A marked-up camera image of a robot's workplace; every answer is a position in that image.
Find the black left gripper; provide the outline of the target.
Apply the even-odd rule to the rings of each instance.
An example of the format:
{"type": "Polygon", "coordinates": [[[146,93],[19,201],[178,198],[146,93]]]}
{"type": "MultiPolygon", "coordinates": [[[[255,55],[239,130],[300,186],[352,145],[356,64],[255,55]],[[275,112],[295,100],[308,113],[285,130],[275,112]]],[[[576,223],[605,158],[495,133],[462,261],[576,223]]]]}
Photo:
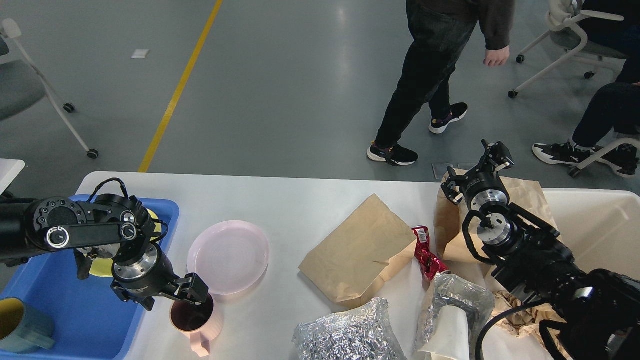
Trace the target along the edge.
{"type": "Polygon", "coordinates": [[[179,278],[169,258],[158,244],[150,243],[138,262],[114,263],[110,289],[122,302],[133,302],[147,312],[153,310],[154,297],[190,306],[201,306],[209,295],[208,285],[196,273],[179,278]]]}

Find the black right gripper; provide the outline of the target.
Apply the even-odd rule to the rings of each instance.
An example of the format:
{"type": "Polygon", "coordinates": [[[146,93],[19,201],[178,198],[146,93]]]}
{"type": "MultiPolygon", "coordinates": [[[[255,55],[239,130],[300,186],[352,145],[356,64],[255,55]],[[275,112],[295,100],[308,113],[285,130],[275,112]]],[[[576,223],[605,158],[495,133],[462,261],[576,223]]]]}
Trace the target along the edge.
{"type": "Polygon", "coordinates": [[[509,205],[510,197],[498,173],[514,167],[510,150],[502,141],[482,139],[485,151],[478,162],[478,169],[458,175],[453,167],[446,169],[441,190],[453,205],[465,202],[470,211],[488,211],[498,205],[509,205]]]}

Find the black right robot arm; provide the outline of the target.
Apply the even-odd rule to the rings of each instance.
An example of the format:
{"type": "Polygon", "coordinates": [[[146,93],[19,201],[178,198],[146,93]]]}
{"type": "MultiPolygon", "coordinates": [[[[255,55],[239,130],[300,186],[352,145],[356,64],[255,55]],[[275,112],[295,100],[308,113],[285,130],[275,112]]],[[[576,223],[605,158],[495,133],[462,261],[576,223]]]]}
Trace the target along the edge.
{"type": "Polygon", "coordinates": [[[468,251],[495,266],[492,276],[521,305],[485,325],[478,335],[475,358],[489,329],[514,313],[549,304],[562,321],[539,324],[542,341],[555,360],[563,354],[550,330],[574,360],[637,360],[640,350],[639,281],[608,269],[586,273],[558,237],[559,231],[510,200],[499,172],[514,166],[503,142],[482,140],[478,164],[458,175],[452,167],[441,185],[454,205],[466,203],[461,232],[468,251]]]}

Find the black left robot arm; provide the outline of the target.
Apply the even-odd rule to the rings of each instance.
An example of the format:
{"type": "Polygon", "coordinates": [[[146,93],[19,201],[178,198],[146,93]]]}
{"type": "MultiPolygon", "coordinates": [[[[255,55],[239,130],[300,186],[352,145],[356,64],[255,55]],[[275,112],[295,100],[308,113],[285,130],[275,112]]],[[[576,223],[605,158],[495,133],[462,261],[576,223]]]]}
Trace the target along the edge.
{"type": "Polygon", "coordinates": [[[89,276],[95,260],[111,260],[110,288],[122,302],[132,301],[147,311],[153,309],[156,297],[203,305],[209,294],[206,283],[196,273],[176,275],[160,248],[169,225],[130,195],[123,180],[115,182],[122,194],[99,194],[97,186],[85,201],[3,198],[2,264],[15,267],[70,249],[80,280],[89,276]]]}

